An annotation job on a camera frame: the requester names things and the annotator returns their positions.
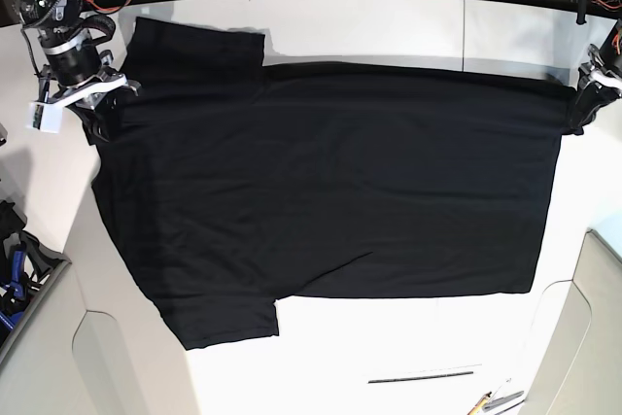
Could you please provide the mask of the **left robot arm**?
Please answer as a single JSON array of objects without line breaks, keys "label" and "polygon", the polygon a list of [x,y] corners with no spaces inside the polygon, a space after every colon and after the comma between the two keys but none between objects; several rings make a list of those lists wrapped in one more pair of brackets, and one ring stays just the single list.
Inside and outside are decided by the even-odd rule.
[{"label": "left robot arm", "polygon": [[616,16],[603,42],[587,49],[579,67],[577,102],[599,108],[621,98],[621,0],[576,0],[576,23],[586,22],[590,5]]}]

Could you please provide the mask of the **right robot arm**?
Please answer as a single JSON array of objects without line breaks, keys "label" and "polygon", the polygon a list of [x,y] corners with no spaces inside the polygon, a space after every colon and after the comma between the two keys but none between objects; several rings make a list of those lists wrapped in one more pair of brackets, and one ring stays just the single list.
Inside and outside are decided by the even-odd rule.
[{"label": "right robot arm", "polygon": [[116,33],[111,15],[120,8],[104,8],[95,0],[16,0],[15,10],[21,36],[36,32],[47,60],[33,68],[38,94],[29,108],[29,127],[56,133],[69,110],[91,144],[109,142],[118,93],[141,88],[114,68],[114,56],[104,47]]}]

